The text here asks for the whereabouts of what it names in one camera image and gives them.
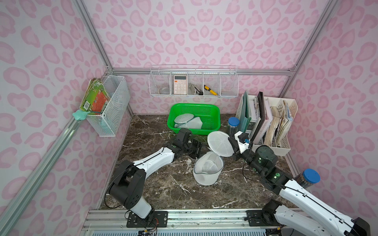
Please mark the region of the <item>yellow black utility knife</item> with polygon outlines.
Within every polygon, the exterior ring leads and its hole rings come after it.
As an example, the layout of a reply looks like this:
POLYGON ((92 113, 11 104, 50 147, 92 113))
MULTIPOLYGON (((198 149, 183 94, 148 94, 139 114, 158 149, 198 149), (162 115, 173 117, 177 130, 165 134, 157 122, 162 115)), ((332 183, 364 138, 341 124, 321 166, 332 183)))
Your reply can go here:
POLYGON ((218 94, 214 90, 212 90, 211 88, 209 88, 208 86, 204 85, 204 88, 205 88, 206 91, 208 91, 212 95, 218 96, 218 94))

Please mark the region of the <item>beige papers in organizer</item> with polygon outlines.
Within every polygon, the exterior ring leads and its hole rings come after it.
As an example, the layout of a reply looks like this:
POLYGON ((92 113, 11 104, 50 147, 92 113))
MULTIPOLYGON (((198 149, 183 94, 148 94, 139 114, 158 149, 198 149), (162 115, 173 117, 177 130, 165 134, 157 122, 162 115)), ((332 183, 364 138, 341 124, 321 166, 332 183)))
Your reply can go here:
POLYGON ((264 144, 270 147, 282 147, 283 140, 294 120, 286 100, 280 100, 277 106, 270 106, 273 120, 264 138, 264 144))

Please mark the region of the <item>metal clips in shelf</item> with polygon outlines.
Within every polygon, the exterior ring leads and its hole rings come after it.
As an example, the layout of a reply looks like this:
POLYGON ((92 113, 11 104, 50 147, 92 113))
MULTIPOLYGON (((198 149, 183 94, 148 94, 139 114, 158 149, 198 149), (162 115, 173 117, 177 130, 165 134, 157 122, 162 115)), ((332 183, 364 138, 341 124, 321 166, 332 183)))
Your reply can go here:
POLYGON ((189 83, 189 90, 192 95, 203 95, 203 91, 198 89, 194 84, 189 83))

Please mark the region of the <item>mint green star hook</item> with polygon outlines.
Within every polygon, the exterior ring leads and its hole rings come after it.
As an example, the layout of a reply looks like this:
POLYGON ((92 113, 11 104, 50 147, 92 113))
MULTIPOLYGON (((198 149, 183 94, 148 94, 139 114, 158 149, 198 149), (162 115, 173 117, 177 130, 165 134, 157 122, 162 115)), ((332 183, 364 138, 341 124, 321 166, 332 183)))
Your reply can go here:
POLYGON ((76 121, 84 121, 87 118, 87 115, 90 112, 88 111, 82 111, 81 109, 78 109, 76 112, 74 112, 72 115, 76 121))

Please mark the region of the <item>green plastic basket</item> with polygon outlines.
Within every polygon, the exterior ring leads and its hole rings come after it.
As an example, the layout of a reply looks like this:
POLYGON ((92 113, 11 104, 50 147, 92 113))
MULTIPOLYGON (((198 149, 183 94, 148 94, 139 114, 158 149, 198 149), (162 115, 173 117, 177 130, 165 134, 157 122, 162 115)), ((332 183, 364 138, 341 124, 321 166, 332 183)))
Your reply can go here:
POLYGON ((221 126, 220 110, 211 104, 178 103, 171 107, 167 126, 178 133, 187 128, 197 135, 208 135, 221 126))

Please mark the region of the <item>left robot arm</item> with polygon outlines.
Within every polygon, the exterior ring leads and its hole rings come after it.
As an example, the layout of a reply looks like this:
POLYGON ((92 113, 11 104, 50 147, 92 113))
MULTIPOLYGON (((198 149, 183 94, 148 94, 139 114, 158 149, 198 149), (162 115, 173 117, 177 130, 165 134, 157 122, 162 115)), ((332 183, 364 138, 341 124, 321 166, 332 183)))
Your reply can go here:
POLYGON ((145 181, 151 174, 183 155, 199 158, 202 143, 191 136, 189 129, 181 128, 176 139, 157 152, 135 162, 123 161, 113 174, 106 194, 142 220, 151 220, 154 209, 142 197, 145 181))

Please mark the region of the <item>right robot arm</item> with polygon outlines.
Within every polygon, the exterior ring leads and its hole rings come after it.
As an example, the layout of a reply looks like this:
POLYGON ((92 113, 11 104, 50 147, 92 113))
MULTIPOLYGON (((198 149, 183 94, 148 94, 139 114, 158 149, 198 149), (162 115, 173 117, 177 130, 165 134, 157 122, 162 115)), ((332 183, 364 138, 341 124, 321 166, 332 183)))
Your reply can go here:
POLYGON ((291 175, 278 167, 278 157, 268 146, 252 150, 253 143, 242 132, 228 140, 236 159, 244 162, 260 176, 265 188, 294 203, 307 215, 299 214, 284 204, 271 200, 262 209, 262 219, 266 224, 276 220, 305 236, 369 236, 371 228, 367 221, 351 217, 335 210, 308 192, 291 175))

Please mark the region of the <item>black binder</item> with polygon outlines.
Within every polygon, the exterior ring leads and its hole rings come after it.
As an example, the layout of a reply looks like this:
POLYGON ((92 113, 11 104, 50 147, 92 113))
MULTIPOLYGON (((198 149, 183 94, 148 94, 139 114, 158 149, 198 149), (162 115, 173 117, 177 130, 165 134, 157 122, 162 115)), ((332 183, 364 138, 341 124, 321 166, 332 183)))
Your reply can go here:
POLYGON ((258 133, 260 132, 266 118, 264 96, 263 96, 263 92, 261 91, 258 94, 258 110, 259 110, 259 121, 256 122, 256 129, 251 137, 251 140, 254 143, 257 143, 259 141, 258 133))

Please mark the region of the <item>white mesh bag in basket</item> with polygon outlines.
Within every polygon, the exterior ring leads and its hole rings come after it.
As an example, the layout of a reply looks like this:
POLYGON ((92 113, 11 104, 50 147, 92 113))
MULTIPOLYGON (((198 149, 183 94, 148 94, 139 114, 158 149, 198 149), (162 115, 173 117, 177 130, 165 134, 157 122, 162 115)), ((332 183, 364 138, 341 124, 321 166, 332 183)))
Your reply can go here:
POLYGON ((201 129, 203 122, 200 117, 195 117, 193 114, 182 114, 174 120, 175 128, 187 129, 201 129))

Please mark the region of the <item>white book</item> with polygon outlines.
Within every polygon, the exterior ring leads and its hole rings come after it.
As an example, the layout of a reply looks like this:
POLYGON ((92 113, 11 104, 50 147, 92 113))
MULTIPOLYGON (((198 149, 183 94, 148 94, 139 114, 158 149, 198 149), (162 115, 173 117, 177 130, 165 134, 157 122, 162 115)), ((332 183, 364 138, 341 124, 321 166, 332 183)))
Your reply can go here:
POLYGON ((256 136, 257 143, 259 143, 263 139, 273 120, 273 115, 270 109, 270 102, 267 98, 264 99, 264 108, 265 115, 260 116, 261 121, 263 121, 263 124, 259 130, 259 133, 256 136))

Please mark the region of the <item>round metal tin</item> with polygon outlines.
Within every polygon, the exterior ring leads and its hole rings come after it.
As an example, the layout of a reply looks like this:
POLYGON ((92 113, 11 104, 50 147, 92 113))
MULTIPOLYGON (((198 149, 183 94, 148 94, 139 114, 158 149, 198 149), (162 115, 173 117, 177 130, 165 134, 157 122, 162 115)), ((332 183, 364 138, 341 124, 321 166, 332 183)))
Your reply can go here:
POLYGON ((162 86, 159 89, 158 94, 161 94, 161 95, 170 95, 170 87, 169 86, 162 86))

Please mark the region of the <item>white mesh laundry bag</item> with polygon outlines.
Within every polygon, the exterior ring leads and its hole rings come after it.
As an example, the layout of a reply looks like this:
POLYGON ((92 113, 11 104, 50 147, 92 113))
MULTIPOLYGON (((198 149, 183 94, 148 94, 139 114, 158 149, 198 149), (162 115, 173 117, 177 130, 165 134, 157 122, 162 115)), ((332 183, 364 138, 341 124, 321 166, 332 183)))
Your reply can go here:
POLYGON ((195 163, 193 175, 196 182, 202 186, 213 185, 219 178, 223 168, 223 157, 234 154, 229 135, 214 131, 207 136, 210 151, 201 156, 195 163))

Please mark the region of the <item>green red booklet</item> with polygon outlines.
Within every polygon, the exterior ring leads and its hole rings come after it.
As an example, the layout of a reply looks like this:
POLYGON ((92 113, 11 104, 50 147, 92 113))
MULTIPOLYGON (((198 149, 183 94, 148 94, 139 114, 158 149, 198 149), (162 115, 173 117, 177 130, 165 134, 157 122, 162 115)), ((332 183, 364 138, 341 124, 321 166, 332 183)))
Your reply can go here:
POLYGON ((79 109, 89 112, 90 115, 100 115, 104 112, 110 100, 111 96, 106 91, 102 81, 94 78, 89 82, 79 109))

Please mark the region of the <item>pencil tube blue lid lying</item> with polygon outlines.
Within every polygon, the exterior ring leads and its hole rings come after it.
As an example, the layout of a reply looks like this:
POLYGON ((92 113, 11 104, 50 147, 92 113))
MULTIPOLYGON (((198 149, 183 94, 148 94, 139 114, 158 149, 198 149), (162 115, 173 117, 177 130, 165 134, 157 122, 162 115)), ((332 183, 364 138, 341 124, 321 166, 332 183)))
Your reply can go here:
POLYGON ((317 171, 309 168, 297 175, 294 180, 303 188, 308 188, 319 183, 321 181, 321 176, 317 171))

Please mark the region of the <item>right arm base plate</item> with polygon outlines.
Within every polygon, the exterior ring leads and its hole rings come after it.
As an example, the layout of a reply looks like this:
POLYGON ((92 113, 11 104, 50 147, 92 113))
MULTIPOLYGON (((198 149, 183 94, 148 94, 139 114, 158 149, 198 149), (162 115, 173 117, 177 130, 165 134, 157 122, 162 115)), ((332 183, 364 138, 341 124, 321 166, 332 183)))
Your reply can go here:
POLYGON ((250 227, 279 227, 274 215, 264 210, 247 210, 247 216, 244 218, 248 221, 250 227))

